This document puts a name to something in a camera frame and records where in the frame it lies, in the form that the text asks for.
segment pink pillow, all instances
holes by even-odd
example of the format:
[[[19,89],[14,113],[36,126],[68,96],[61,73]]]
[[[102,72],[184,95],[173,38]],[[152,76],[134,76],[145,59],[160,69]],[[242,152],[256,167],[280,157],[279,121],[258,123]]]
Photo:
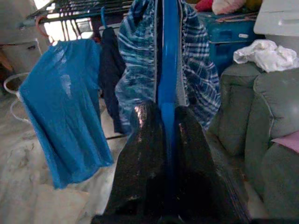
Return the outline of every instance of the pink pillow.
[[[195,8],[199,12],[211,11],[212,10],[213,0],[200,0]]]
[[[246,0],[214,0],[212,10],[216,15],[234,13],[246,3]]]
[[[288,147],[294,150],[296,153],[299,153],[299,131],[293,134],[289,134],[285,137],[273,139],[272,141]]]

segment hanging clothes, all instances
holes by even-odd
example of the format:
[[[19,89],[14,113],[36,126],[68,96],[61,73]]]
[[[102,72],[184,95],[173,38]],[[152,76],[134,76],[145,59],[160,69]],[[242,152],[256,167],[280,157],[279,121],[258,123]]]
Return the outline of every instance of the hanging clothes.
[[[156,101],[157,6],[154,0],[135,0],[119,31],[119,49],[127,68],[115,88],[125,132],[131,132],[133,108],[143,101]],[[217,69],[209,60],[206,29],[196,12],[180,1],[180,52],[177,87],[178,105],[188,105],[206,130],[220,105]]]
[[[104,93],[107,111],[113,119],[114,132],[123,133],[115,87],[121,79],[126,65],[119,53],[113,28],[103,31],[101,46],[99,85]]]
[[[84,181],[113,163],[100,122],[100,53],[92,40],[58,42],[19,88],[55,188]]]

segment blue plastic crate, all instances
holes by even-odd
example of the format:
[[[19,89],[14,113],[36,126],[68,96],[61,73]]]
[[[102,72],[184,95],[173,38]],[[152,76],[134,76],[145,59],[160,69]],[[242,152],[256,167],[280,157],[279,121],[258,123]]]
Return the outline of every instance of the blue plastic crate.
[[[250,45],[263,35],[253,32],[255,21],[218,22],[217,19],[239,15],[244,19],[246,14],[215,15],[212,12],[198,13],[198,18],[205,25],[210,42],[210,58],[215,63],[219,75],[232,64],[234,52]]]

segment plaid shirt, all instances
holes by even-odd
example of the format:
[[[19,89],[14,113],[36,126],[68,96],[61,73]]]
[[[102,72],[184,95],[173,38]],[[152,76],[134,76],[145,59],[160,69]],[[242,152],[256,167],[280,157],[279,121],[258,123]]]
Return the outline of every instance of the plaid shirt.
[[[181,67],[186,104],[198,122],[207,129],[220,105],[217,69],[209,60],[206,29],[195,11],[184,0],[181,3]],[[158,51],[155,40],[155,1],[135,0],[119,31],[119,50],[126,70],[115,88],[125,132],[131,132],[130,114],[137,104],[156,101]]]

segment floor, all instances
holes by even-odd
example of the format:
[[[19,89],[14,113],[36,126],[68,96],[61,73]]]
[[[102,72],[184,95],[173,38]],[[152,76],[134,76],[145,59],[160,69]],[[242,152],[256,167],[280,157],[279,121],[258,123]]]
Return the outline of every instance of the floor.
[[[89,224],[108,202],[115,165],[101,168],[91,179],[53,190],[43,150],[31,125],[16,120],[9,112],[14,101],[0,97],[0,220],[3,224]],[[112,120],[100,102],[101,121],[106,137],[115,136]],[[14,112],[25,118],[21,103]],[[115,160],[125,138],[108,141]],[[257,193],[245,183],[252,217],[267,217]]]

